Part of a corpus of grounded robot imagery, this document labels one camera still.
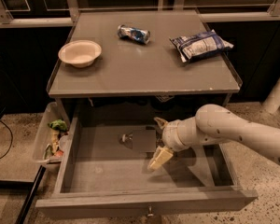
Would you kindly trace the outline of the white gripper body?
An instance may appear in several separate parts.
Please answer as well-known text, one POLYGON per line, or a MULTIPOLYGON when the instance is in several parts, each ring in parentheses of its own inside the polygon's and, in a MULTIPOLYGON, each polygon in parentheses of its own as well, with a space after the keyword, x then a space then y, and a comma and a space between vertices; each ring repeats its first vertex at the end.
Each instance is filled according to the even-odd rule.
POLYGON ((198 144, 195 118, 166 122, 162 128, 162 142, 174 152, 198 144))

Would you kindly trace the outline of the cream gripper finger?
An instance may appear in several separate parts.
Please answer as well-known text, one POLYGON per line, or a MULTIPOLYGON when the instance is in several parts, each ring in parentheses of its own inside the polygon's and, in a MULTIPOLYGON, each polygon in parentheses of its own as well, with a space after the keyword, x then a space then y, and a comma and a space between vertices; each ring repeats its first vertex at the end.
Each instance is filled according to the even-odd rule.
POLYGON ((163 130, 165 129, 165 127, 168 124, 168 121, 163 119, 163 118, 159 118, 159 117, 155 117, 154 121, 157 123, 158 125, 158 133, 162 133, 163 130))
POLYGON ((157 147, 148 164, 149 171, 156 171, 174 156, 174 152, 168 147, 157 147))

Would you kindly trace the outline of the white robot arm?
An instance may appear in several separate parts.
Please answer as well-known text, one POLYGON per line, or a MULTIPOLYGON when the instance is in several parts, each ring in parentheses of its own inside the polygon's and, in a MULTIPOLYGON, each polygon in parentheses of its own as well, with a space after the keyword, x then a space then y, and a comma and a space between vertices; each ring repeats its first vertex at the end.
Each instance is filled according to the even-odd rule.
POLYGON ((227 108, 208 104, 194 117, 168 122, 154 118, 162 130, 163 147, 157 147, 148 169, 158 170, 176 152, 195 145, 236 141, 280 165, 280 129, 242 119, 227 108))

